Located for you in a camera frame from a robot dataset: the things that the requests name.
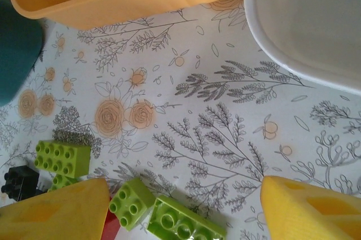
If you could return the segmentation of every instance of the fern illustration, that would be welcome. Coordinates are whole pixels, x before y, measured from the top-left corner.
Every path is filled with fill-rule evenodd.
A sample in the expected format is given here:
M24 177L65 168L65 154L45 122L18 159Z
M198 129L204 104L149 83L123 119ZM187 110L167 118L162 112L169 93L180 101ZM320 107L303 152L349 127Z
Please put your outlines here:
M163 163L163 169L188 161L192 178L186 190L191 210L206 217L225 207L232 213L240 211L246 198L259 188L268 166L251 142L250 156L240 148L245 135L243 118L232 116L225 104L208 106L205 114L199 114L198 122L199 126L193 128L188 119L168 123L170 131L182 139L178 145L167 132L154 134L154 143L161 147L155 157ZM222 163L211 162L210 154ZM239 193L235 198L228 197L230 187Z
M125 162L121 162L116 169L113 169L113 172L117 174L117 178L111 178L107 169L98 167L94 169L93 173L88 174L87 178L105 178L111 194L117 192L124 182L130 181L136 177L140 177L150 191L155 194L164 194L168 197L172 197L171 194L175 189L175 185L163 175L155 174L149 169L137 172Z
M292 73L282 73L280 66L274 62L261 62L261 67L250 68L242 63L227 60L229 65L222 65L220 81L209 81L202 73L189 75L186 82L176 87L175 95L184 95L185 98L197 94L204 102L221 99L225 94L233 97L234 103L246 103L255 101L263 104L277 98L275 89L280 86L302 86L300 78ZM268 75L268 79L258 77L259 73Z
M31 141L26 143L23 150L21 150L20 144L13 146L8 152L8 159L0 166L0 169L3 167L15 167L19 161L29 165L30 160L36 158L36 153L32 149L31 145Z
M164 49L171 39L169 31L172 27L195 21L185 19L182 11L175 13L178 21L173 23L154 24L153 18L140 18L79 31L78 39L86 44L96 43L96 69L99 72L108 72L118 62L121 54L127 51L141 53L148 49L154 52Z
M0 143L5 150L9 148L14 141L15 135L19 132L16 123L8 119L9 109L12 109L10 104L0 107Z
M351 110L348 107L339 107L330 101L322 101L313 106L310 118L316 120L320 125L335 127L338 121L346 121L344 126L345 134L361 133L361 111L358 116L351 116Z
M53 139L91 146L91 152L94 158L97 159L102 150L102 140L95 138L90 124L81 124L79 118L80 115L75 106L62 106L60 113L55 115L53 120L56 126L53 130Z

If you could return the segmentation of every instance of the black leaf print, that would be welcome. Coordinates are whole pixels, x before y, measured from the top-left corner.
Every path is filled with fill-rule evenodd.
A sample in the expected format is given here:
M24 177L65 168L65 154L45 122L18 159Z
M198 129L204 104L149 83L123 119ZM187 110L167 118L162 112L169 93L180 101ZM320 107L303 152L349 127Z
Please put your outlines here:
M345 101L349 101L349 100L350 100L348 97L343 96L343 95L340 95L340 97L341 97L342 99L344 99Z
M291 102L299 102L299 101L303 101L304 99L307 99L307 95L300 95L300 96L297 96L297 97L294 97Z
M141 176L142 181L153 193L172 197L171 192L175 189L175 186L163 175L155 174L149 169L144 169L142 172L138 173L128 164L121 162L121 164L117 166L117 169L114 169L113 171L117 173L118 178L110 178L109 172L105 168L99 167L95 168L93 173L88 174L87 178L105 178L111 194L117 192L124 182L139 176Z
M243 180L242 182L235 181L235 183L232 186L238 193L245 193L245 194L251 194L253 190L257 188L250 181L243 181Z
M91 146L94 158L99 158L102 150L102 140L95 137L90 124L81 124L80 115L75 106L62 106L60 113L55 115L53 123L53 139L74 143L78 145Z
M264 175L265 171L268 170L268 166L266 165L266 162L264 162L264 158L257 150L257 147L253 145L251 142L248 142L249 150L253 154L253 159L255 162L256 167L259 169L259 172Z
M212 44L212 51L216 57L219 57L219 52L215 44Z
M296 75L282 72L274 62L261 62L261 67L257 68L231 60L225 62L228 65L221 65L222 70L214 73L221 76L220 81L209 81L206 75L193 73L187 77L186 82L177 85L175 95L188 98L197 94L198 98L208 102L221 99L227 94L234 98L234 103L255 101L256 104L263 104L277 98L277 87L288 85L310 88ZM259 77L258 73L264 73L268 77Z
M205 113L199 114L199 125L193 128L187 119L168 123L170 131L180 136L179 145L166 132L154 134L153 141L161 147L155 157L163 163L163 169L173 169L187 160L192 175L186 185L187 198L193 202L191 210L207 217L212 210L222 211L228 206L235 213L242 209L246 197L260 187L268 166L255 145L249 144L251 157L238 145L245 134L243 118L233 117L223 103L208 106ZM208 158L210 151L223 162L212 162ZM228 185L242 191L237 183L243 184L245 196L229 199Z
M357 116L351 116L348 107L339 107L330 101L322 101L312 108L310 117L320 125L335 127L338 121L347 122L344 126L345 133L355 134L361 132L361 112Z
M310 128L307 126L307 124L303 120L301 120L298 116L294 116L294 119L302 129L308 132L310 131Z
M5 150L9 148L9 146L14 141L15 135L19 132L19 127L9 121L9 109L11 109L11 105L6 105L0 107L0 143Z
M197 178L207 178L208 175L208 167L201 163L196 163L195 161L190 161L188 167L191 169L191 174L193 177Z
M165 48L171 40L172 27L194 20L186 20L179 12L177 17L182 21L155 25L153 18L141 18L96 27L88 31L79 31L78 39L86 44L96 42L95 52L98 58L94 60L98 71L109 71L118 62L118 56L125 53L142 53L145 50L154 52Z
M20 144L14 145L8 153L8 159L0 166L0 169L3 167L15 167L18 162L23 162L29 166L30 160L36 158L36 153L32 149L31 141L25 144L23 150L21 150Z
M247 230L241 230L241 238L240 240L267 240L265 235L262 235L262 238L259 233L253 234Z
M234 199L227 200L226 205L232 206L231 212L236 213L243 209L244 204L246 203L245 197L238 195Z
M339 140L340 136L338 134L327 135L326 131L322 131L319 136L316 136L315 141L318 147L315 151L318 158L314 163L297 161L296 164L291 164L290 168L302 175L302 178L295 180L314 183L323 188L344 194L359 194L358 187L353 186L345 175L337 176L332 171L335 168L345 167L360 161L361 157L356 154L356 151L360 149L361 142L359 140L348 142L344 147L339 144Z

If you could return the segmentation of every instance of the table surface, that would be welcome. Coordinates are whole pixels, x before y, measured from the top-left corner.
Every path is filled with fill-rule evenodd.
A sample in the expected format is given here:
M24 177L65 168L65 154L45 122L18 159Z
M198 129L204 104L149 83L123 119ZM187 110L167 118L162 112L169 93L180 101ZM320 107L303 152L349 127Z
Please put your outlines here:
M89 31L42 24L39 59L0 108L1 175L33 167L41 139L84 143L92 150L83 179L104 177L115 193L140 176L232 240L270 239L259 202L265 175L360 196L360 97L273 63L242 0ZM41 171L39 187L53 176ZM0 206L11 202L1 194ZM146 226L118 238L155 239Z

